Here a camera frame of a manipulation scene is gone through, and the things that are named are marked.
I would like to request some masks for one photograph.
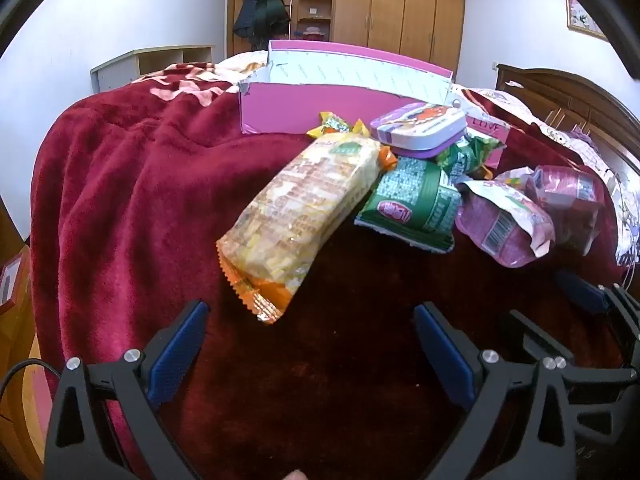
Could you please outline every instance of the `white wall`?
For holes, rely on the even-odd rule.
[[[565,0],[466,0],[456,82],[495,88],[494,61],[579,74],[640,117],[640,82],[609,43],[567,28]]]
[[[213,44],[225,56],[226,0],[45,0],[0,58],[0,196],[26,237],[40,143],[92,93],[89,70],[136,48]]]

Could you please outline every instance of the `red blanket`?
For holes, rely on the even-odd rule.
[[[204,479],[279,480],[296,468],[310,480],[418,478],[462,415],[420,352],[421,301],[479,348],[504,351],[497,315],[517,308],[580,364],[618,362],[609,333],[552,281],[580,264],[573,256],[509,270],[460,233],[438,256],[351,219],[283,319],[263,325],[225,281],[215,241],[310,139],[244,136],[238,96],[220,90],[229,84],[194,82],[190,70],[89,97],[56,121],[33,177],[31,261],[40,349],[58,368],[143,348],[188,300],[213,307],[199,357],[160,410]],[[543,144],[510,138],[518,163],[545,161]]]

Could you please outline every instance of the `blue gripper pad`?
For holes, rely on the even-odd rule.
[[[607,311],[604,290],[585,282],[570,270],[558,270],[554,276],[569,301],[587,311],[592,316]]]
[[[176,320],[179,323],[180,318],[186,317],[179,326],[159,331],[149,343],[147,348],[161,345],[159,352],[150,349],[150,353],[157,356],[149,355],[145,349],[145,359],[155,358],[146,374],[143,371],[146,398],[154,410],[174,398],[204,341],[209,305],[202,301],[194,306],[193,303],[185,309],[191,308],[191,311],[183,312]]]
[[[422,350],[449,400],[468,412],[476,401],[471,366],[424,305],[415,307],[414,323]]]

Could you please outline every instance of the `finger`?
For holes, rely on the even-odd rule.
[[[302,471],[294,471],[284,480],[308,480]]]

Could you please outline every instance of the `black cable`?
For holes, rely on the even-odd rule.
[[[36,359],[36,358],[30,358],[30,359],[25,359],[24,361],[19,362],[17,365],[14,365],[13,368],[11,368],[6,375],[4,376],[4,379],[2,379],[2,384],[0,384],[0,400],[2,400],[2,396],[4,395],[4,391],[6,390],[9,381],[12,379],[12,377],[17,374],[20,370],[26,368],[27,366],[30,365],[39,365],[42,366],[43,368],[46,368],[47,370],[49,370],[49,372],[51,372],[52,374],[54,374],[57,378],[60,378],[60,372],[57,371],[53,366],[51,366],[49,363],[44,362],[42,359]]]

